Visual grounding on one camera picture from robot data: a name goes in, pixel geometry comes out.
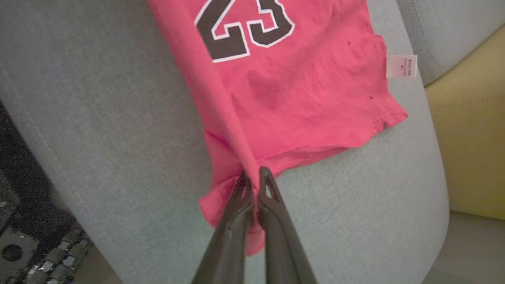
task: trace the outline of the pink t-shirt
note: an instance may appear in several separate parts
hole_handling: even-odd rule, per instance
[[[204,123],[214,227],[242,169],[257,196],[259,166],[278,176],[407,117],[366,0],[149,1]],[[249,255],[264,245],[256,221],[247,241]]]

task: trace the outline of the seam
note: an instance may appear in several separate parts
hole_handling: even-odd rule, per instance
[[[432,110],[439,110],[439,109],[448,109],[448,108],[451,108],[451,107],[466,106],[466,105],[470,105],[470,104],[473,104],[473,103],[488,102],[491,99],[498,98],[498,97],[505,97],[505,93],[496,93],[496,94],[491,94],[491,95],[488,95],[488,96],[482,96],[482,97],[478,97],[478,98],[475,98],[475,99],[470,99],[470,100],[467,100],[467,101],[464,101],[464,102],[461,102],[461,103],[438,104],[438,105],[434,105],[433,107],[431,107],[431,109]]]
[[[371,126],[373,126],[374,124],[377,124],[378,122],[384,122],[385,123],[386,122],[385,120],[394,119],[396,116],[399,116],[399,115],[405,115],[405,117],[403,119],[399,120],[399,121],[396,121],[396,123],[388,125],[388,128],[393,127],[393,126],[399,124],[400,122],[404,121],[408,117],[408,115],[405,112],[390,112],[390,113],[388,113],[386,115],[383,115],[383,116],[381,116],[379,118],[376,118],[374,120],[371,120],[370,122],[365,123],[359,129],[356,129],[355,131],[349,133],[348,135],[346,135],[345,137],[343,137],[339,141],[336,141],[333,144],[329,144],[329,145],[317,145],[317,146],[313,146],[313,148],[315,148],[315,147],[323,147],[323,148],[327,148],[327,149],[325,149],[327,151],[327,150],[333,150],[333,149],[338,149],[338,148],[350,149],[350,148],[360,147],[360,146],[346,147],[346,146],[341,146],[341,145],[347,143],[347,141],[349,141],[353,137],[356,137],[356,136],[360,135],[359,133],[367,132],[366,133],[367,138],[364,139],[362,141],[362,143],[360,143],[361,145],[364,145],[365,143],[367,143],[368,141],[370,141],[370,139],[372,139],[375,135],[377,135],[378,133],[380,133],[382,131],[382,130],[375,131],[376,130],[375,128],[370,129]],[[311,147],[307,147],[307,146],[294,147],[294,148],[291,148],[291,149],[283,151],[283,152],[279,152],[279,153],[275,153],[275,154],[268,155],[268,156],[265,156],[265,157],[257,158],[257,161],[258,161],[258,163],[261,163],[261,161],[265,161],[265,160],[271,159],[271,158],[273,158],[275,156],[280,156],[282,154],[289,153],[291,151],[301,150],[301,149],[310,149],[310,148]]]
[[[447,66],[447,65],[444,65],[444,64],[440,64],[438,63],[436,60],[435,60],[435,57],[433,56],[433,54],[431,53],[431,50],[430,48],[428,47],[428,43],[427,43],[427,40],[426,40],[426,36],[425,36],[425,33],[424,33],[424,30],[423,30],[423,25],[421,24],[421,18],[419,17],[419,13],[418,13],[418,8],[416,7],[416,1],[415,0],[411,0],[411,6],[412,6],[412,9],[414,10],[414,14],[416,15],[416,19],[417,19],[417,22],[419,24],[419,29],[421,30],[421,36],[423,38],[423,48],[424,50],[429,54],[429,56],[431,57],[431,60],[437,65],[437,66]]]
[[[32,134],[32,136],[36,139],[37,144],[39,144],[39,146],[42,146],[43,149],[45,149],[46,152],[49,153],[49,155],[51,156],[51,158],[55,162],[56,168],[53,168],[53,170],[55,170],[56,172],[59,171],[59,172],[63,173],[68,186],[71,188],[71,191],[69,192],[70,197],[73,200],[77,201],[76,204],[79,207],[80,211],[84,211],[85,213],[87,213],[91,217],[91,219],[90,219],[91,225],[95,226],[98,229],[98,232],[100,234],[102,234],[107,239],[107,241],[110,243],[110,245],[112,247],[114,247],[115,245],[114,245],[114,242],[112,241],[111,237],[105,232],[105,230],[103,229],[103,227],[99,224],[97,218],[91,212],[90,208],[85,204],[85,202],[84,202],[81,194],[79,192],[75,191],[75,188],[74,188],[72,182],[70,181],[70,179],[68,178],[68,175],[65,173],[63,166],[60,164],[60,162],[57,159],[56,155],[54,154],[54,152],[51,150],[51,148],[47,144],[47,141],[46,141],[45,137],[42,135],[42,132],[40,131],[40,129],[38,129],[38,127],[35,124],[35,121],[31,117],[31,115],[28,112],[28,110],[26,109],[25,104],[23,103],[23,101],[21,99],[21,96],[19,95],[19,92],[18,92],[17,88],[15,87],[15,85],[13,83],[12,78],[10,77],[9,73],[5,69],[5,67],[2,64],[2,62],[0,62],[0,69],[1,69],[1,71],[3,73],[3,75],[4,75],[4,78],[7,81],[7,84],[8,84],[7,88],[9,88],[12,91],[12,93],[13,93],[13,94],[10,94],[10,92],[6,91],[7,95],[10,96],[11,98],[13,98],[13,102],[15,104],[17,103],[19,109],[21,110],[20,118],[23,120],[23,122],[27,126],[27,128],[30,131],[30,133]],[[131,264],[126,264],[126,265],[128,266],[130,272],[133,273],[134,277],[137,280],[139,280],[138,279],[138,275],[136,274],[136,272],[134,272],[135,270],[133,270],[133,267],[131,266]]]

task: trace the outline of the clothing tag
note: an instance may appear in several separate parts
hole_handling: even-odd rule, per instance
[[[417,55],[388,56],[386,78],[416,78]]]

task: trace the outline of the yellow fabric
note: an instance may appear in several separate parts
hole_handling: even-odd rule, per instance
[[[505,26],[426,94],[451,209],[505,220]]]

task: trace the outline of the floor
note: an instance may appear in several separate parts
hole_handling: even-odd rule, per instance
[[[75,283],[122,284],[96,249]],[[422,284],[504,283],[505,221],[451,212],[445,243]]]

